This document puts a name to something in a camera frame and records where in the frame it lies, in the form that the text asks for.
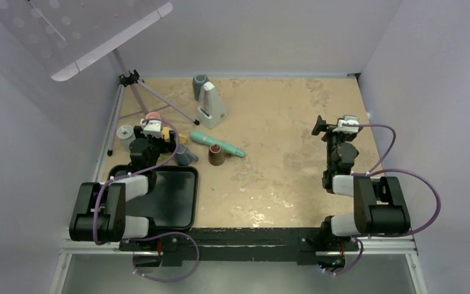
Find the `blue-grey mug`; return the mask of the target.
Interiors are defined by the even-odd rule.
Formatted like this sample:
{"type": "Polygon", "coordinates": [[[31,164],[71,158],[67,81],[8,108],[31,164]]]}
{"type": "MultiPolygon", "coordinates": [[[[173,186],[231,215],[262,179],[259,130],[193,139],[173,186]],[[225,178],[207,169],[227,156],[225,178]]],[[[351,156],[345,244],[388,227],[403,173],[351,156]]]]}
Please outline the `blue-grey mug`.
{"type": "Polygon", "coordinates": [[[183,144],[179,144],[176,148],[175,161],[180,166],[189,166],[194,162],[198,162],[199,158],[193,154],[188,147],[183,144]]]}

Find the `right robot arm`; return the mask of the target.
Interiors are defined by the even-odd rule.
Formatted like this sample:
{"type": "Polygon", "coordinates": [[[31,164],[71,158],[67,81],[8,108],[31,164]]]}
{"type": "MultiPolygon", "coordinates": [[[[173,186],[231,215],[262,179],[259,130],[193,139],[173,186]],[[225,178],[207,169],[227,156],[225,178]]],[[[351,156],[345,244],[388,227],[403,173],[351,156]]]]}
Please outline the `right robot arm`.
{"type": "Polygon", "coordinates": [[[318,116],[312,135],[322,134],[326,144],[326,169],[322,186],[330,194],[351,197],[353,211],[328,216],[320,231],[308,240],[323,251],[334,249],[358,235],[402,235],[411,220],[400,182],[393,176],[372,177],[353,172],[359,155],[352,141],[362,130],[356,116],[345,115],[336,124],[318,116]]]}

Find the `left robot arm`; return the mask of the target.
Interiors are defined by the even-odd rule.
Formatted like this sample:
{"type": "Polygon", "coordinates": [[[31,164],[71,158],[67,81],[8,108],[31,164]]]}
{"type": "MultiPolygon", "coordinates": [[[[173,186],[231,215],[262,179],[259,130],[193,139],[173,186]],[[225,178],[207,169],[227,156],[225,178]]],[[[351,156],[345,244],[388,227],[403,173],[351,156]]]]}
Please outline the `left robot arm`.
{"type": "Polygon", "coordinates": [[[103,183],[81,184],[69,224],[71,240],[102,245],[134,239],[144,251],[157,245],[158,234],[151,230],[153,218],[129,216],[127,202],[154,190],[158,159],[173,152],[179,140],[173,130],[145,134],[136,126],[134,134],[127,165],[113,167],[109,180],[103,183]]]}

